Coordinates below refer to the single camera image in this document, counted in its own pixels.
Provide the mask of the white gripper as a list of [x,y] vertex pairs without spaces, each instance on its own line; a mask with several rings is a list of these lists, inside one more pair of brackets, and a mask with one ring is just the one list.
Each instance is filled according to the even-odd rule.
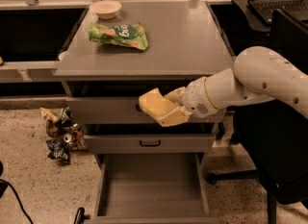
[[170,127],[186,123],[192,114],[204,118],[217,113],[218,110],[206,93],[205,83],[206,77],[201,77],[186,87],[179,87],[166,94],[165,98],[175,104],[159,114],[157,122],[162,127]]

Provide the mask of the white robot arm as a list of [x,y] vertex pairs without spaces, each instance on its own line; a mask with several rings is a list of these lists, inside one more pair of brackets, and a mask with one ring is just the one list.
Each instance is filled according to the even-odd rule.
[[190,117],[213,115],[231,106],[277,99],[308,117],[308,76],[266,47],[244,50],[231,68],[201,77],[164,97],[170,102],[157,118],[163,127],[183,124]]

